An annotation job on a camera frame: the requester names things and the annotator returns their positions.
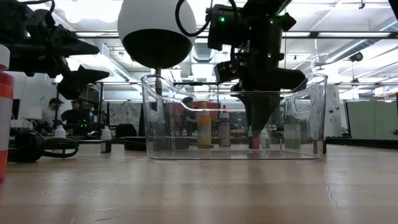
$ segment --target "transparent container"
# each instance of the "transparent container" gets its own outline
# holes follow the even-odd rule
[[[326,75],[312,75],[292,91],[217,92],[184,91],[160,76],[144,76],[147,155],[151,159],[321,159],[326,81]],[[193,104],[182,103],[186,97],[192,97]],[[238,98],[254,102],[250,118]],[[201,109],[204,102],[206,109]],[[219,147],[218,119],[225,112],[231,145]],[[211,132],[206,133],[211,141],[205,142],[211,143],[206,145],[202,124],[192,121],[198,122],[203,114],[211,118],[211,128],[205,129]],[[265,140],[262,132],[267,133]]]

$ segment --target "person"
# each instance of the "person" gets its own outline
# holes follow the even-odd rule
[[[182,103],[190,109],[195,109],[193,105],[193,98],[192,97],[185,97],[182,100]],[[195,111],[192,110],[184,110],[183,115],[181,117],[182,120],[182,128],[187,131],[188,135],[191,135],[197,128],[197,120]]]
[[[67,121],[67,124],[78,124],[79,122],[82,122],[84,120],[88,121],[88,113],[82,110],[81,104],[82,101],[80,99],[73,100],[72,110],[67,110],[62,113],[62,121]]]
[[[42,119],[39,123],[45,124],[47,122],[47,124],[51,126],[55,120],[55,111],[59,110],[61,104],[63,104],[62,101],[57,98],[52,98],[49,101],[49,105],[42,108]]]

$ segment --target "wooden table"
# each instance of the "wooden table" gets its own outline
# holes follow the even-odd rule
[[[323,161],[153,161],[84,145],[9,164],[1,224],[397,223],[398,151],[328,146]]]

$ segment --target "coiled black cable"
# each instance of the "coiled black cable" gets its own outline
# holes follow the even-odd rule
[[[72,153],[48,152],[51,149],[74,149]],[[79,143],[69,139],[44,139],[37,131],[19,132],[8,150],[9,162],[35,162],[42,156],[52,158],[69,158],[77,154]]]
[[[44,144],[44,137],[36,131],[19,133],[15,137],[15,144],[8,149],[8,161],[34,162],[42,157]]]
[[[62,154],[46,151],[51,149],[63,149],[63,150],[74,149],[74,151],[71,153],[62,153]],[[77,154],[77,152],[79,151],[79,143],[77,141],[73,141],[70,139],[53,138],[46,140],[46,143],[44,145],[44,150],[45,151],[43,152],[43,156],[66,159],[73,157]]]

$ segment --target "wooden tabletop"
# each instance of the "wooden tabletop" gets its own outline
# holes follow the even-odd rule
[[[398,151],[329,146],[322,161],[153,161],[98,147],[9,164],[0,223],[398,222]]]

